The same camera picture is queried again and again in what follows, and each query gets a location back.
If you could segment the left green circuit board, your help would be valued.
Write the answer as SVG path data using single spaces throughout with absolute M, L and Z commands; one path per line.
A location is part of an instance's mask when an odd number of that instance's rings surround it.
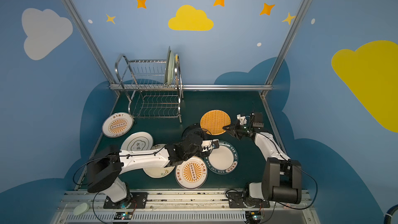
M 114 215 L 114 220 L 131 220 L 132 217 L 132 212 L 116 212 Z

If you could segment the right green circuit board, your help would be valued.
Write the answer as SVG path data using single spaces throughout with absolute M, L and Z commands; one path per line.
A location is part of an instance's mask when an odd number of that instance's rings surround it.
M 259 224 L 263 217 L 259 212 L 245 212 L 246 224 Z

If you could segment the large pale green plate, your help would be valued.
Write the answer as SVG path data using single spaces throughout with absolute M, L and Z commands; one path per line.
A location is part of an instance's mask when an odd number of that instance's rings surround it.
M 174 67 L 175 67 L 175 54 L 171 51 L 171 47 L 169 47 L 167 51 L 167 60 L 166 60 L 165 75 L 164 75 L 164 84 L 166 86 L 170 86 L 172 84 Z

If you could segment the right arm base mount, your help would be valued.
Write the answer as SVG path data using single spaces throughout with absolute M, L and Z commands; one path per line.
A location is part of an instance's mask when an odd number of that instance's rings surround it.
M 270 208 L 270 203 L 262 199 L 250 198 L 242 191 L 229 190 L 225 193 L 229 208 Z

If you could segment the aluminium upright post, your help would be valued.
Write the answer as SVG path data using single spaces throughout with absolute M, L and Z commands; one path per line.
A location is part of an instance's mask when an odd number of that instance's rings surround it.
M 282 48 L 277 56 L 277 59 L 275 60 L 270 73 L 267 77 L 267 80 L 265 82 L 265 85 L 267 88 L 271 88 L 272 84 L 277 76 L 277 73 L 283 63 L 283 61 L 285 60 L 286 55 L 288 54 L 289 48 L 292 45 L 294 38 L 300 28 L 300 25 L 302 23 L 302 21 L 304 20 L 304 17 L 311 5 L 313 0 L 302 0 L 298 10 L 296 12 L 296 17 L 293 20 L 293 23 L 290 25 L 288 34 L 285 38 L 285 41 L 282 45 Z
M 93 54 L 97 64 L 101 68 L 102 72 L 104 73 L 105 77 L 107 78 L 110 84 L 114 84 L 116 81 L 114 76 L 112 75 L 103 55 L 101 54 L 98 46 L 96 45 L 94 39 L 92 38 L 83 18 L 81 17 L 78 9 L 76 8 L 73 0 L 61 0 L 65 9 L 71 16 L 74 24 L 76 25 L 77 29 L 81 33 L 84 41 L 86 42 L 88 48 L 90 49 L 91 53 Z

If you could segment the orange sunburst plate front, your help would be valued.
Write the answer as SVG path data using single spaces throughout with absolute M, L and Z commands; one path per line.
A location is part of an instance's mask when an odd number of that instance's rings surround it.
M 206 182 L 208 170 L 199 157 L 192 157 L 175 168 L 175 178 L 184 189 L 197 189 Z

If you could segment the aluminium back frame rail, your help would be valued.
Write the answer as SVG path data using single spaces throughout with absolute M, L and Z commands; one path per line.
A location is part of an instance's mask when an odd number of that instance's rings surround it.
M 176 86 L 164 85 L 118 85 L 110 84 L 111 90 L 125 91 L 175 91 Z M 183 91 L 270 91 L 273 89 L 271 85 L 182 85 Z

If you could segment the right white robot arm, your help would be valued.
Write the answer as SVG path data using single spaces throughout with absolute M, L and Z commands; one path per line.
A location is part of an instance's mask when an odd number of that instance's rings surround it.
M 223 130 L 238 140 L 243 137 L 252 139 L 266 161 L 262 181 L 249 183 L 243 190 L 246 206 L 252 207 L 262 201 L 301 203 L 301 164 L 290 159 L 278 146 L 273 135 L 265 132 L 262 113 L 237 115 L 237 121 L 224 126 Z

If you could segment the yellow woven plate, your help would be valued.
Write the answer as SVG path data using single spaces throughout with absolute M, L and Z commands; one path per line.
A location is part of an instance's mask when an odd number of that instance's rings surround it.
M 221 135 L 226 131 L 223 129 L 224 126 L 231 124 L 230 116 L 221 110 L 212 110 L 205 113 L 201 120 L 200 126 L 202 129 L 207 130 L 207 134 Z

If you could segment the right aluminium upright post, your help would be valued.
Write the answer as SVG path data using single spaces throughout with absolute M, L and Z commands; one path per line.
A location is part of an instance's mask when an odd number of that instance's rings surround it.
M 288 34 L 285 38 L 285 41 L 282 45 L 282 48 L 277 56 L 277 59 L 275 60 L 270 73 L 267 77 L 267 80 L 265 82 L 265 85 L 267 88 L 271 88 L 272 84 L 277 76 L 277 73 L 283 63 L 283 61 L 285 60 L 286 55 L 288 54 L 289 48 L 292 45 L 294 38 L 300 28 L 300 25 L 302 23 L 302 21 L 304 20 L 304 17 L 311 5 L 313 0 L 302 0 L 298 10 L 296 12 L 296 17 L 293 20 L 293 23 L 290 25 Z

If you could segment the left aluminium upright post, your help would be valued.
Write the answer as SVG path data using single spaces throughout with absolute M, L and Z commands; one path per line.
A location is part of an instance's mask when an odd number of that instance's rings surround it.
M 81 17 L 78 9 L 76 8 L 73 0 L 61 0 L 65 9 L 71 16 L 74 24 L 76 25 L 77 29 L 81 33 L 84 41 L 86 42 L 88 48 L 90 49 L 91 53 L 93 54 L 97 64 L 101 68 L 102 72 L 104 73 L 105 77 L 107 78 L 110 84 L 114 84 L 116 81 L 114 76 L 112 75 L 103 55 L 101 54 L 98 46 L 96 45 L 94 39 L 92 38 L 83 18 Z

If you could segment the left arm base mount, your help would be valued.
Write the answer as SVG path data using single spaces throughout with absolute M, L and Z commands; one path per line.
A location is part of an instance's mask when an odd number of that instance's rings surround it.
M 144 209 L 148 198 L 147 192 L 131 192 L 127 197 L 119 202 L 113 202 L 110 197 L 106 197 L 104 209 Z

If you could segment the small pale green plate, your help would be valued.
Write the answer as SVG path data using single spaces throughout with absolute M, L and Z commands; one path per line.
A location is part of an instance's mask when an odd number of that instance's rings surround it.
M 175 68 L 174 68 L 174 73 L 175 73 L 175 81 L 177 82 L 179 80 L 179 57 L 178 54 L 175 55 Z

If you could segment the green circuit board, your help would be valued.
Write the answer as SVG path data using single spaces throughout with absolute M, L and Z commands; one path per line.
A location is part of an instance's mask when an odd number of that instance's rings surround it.
M 114 215 L 114 220 L 131 220 L 132 217 L 132 212 L 116 212 Z
M 245 212 L 246 224 L 259 224 L 263 217 L 259 212 Z

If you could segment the pale green round disc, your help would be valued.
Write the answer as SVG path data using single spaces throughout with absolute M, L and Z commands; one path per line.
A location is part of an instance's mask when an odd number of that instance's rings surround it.
M 73 215 L 74 216 L 82 215 L 82 214 L 86 213 L 89 209 L 90 209 L 90 206 L 88 203 L 82 203 L 74 208 Z

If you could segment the green rim Hao Wei plate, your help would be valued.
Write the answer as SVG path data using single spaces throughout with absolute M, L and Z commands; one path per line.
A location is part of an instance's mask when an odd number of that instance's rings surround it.
M 230 143 L 219 141 L 219 148 L 213 149 L 204 161 L 210 171 L 219 175 L 229 174 L 238 165 L 238 153 Z

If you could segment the steel two-tier dish rack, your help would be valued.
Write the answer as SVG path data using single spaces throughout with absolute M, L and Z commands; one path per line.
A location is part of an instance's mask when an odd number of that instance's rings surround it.
M 164 60 L 130 60 L 120 55 L 115 62 L 117 84 L 111 88 L 128 100 L 133 118 L 177 119 L 182 123 L 183 84 L 179 55 L 168 51 Z

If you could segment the white plate with black motif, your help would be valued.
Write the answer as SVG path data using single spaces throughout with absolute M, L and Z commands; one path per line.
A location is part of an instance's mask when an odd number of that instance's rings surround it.
M 153 137 L 147 132 L 137 132 L 130 135 L 121 145 L 121 150 L 141 151 L 150 150 L 153 146 Z

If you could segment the orange sunburst plate by rack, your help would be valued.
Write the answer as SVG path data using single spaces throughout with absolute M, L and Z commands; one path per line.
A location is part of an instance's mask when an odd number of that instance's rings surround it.
M 109 116 L 102 125 L 102 132 L 108 138 L 118 138 L 128 133 L 134 124 L 134 118 L 125 112 Z

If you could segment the dark blue speckled plate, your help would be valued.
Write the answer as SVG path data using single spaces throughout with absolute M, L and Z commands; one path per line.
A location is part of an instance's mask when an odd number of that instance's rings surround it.
M 202 128 L 201 128 L 201 126 L 200 126 L 200 124 L 199 123 L 195 123 L 195 124 L 192 124 L 192 125 L 190 125 L 190 126 L 188 126 L 184 131 L 183 131 L 183 133 L 182 133 L 182 135 L 181 135 L 181 140 L 183 141 L 183 140 L 185 140 L 188 136 L 190 136 L 191 134 L 195 134 L 195 135 L 198 135 L 199 137 L 203 137 L 202 136 L 202 134 L 203 134 L 203 132 L 202 132 Z

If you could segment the cream floral plate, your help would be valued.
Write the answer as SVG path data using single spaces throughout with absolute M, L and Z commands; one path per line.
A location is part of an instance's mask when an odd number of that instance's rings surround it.
M 151 178 L 163 178 L 173 172 L 175 167 L 143 168 L 143 171 Z

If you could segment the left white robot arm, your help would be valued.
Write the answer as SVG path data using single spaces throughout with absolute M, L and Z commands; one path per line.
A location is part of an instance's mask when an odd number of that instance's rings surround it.
M 192 157 L 209 157 L 219 148 L 219 140 L 211 140 L 208 130 L 193 125 L 190 128 L 181 142 L 154 150 L 128 151 L 116 145 L 103 149 L 87 163 L 87 192 L 102 192 L 112 202 L 121 203 L 130 197 L 130 189 L 119 175 L 144 168 L 176 167 Z

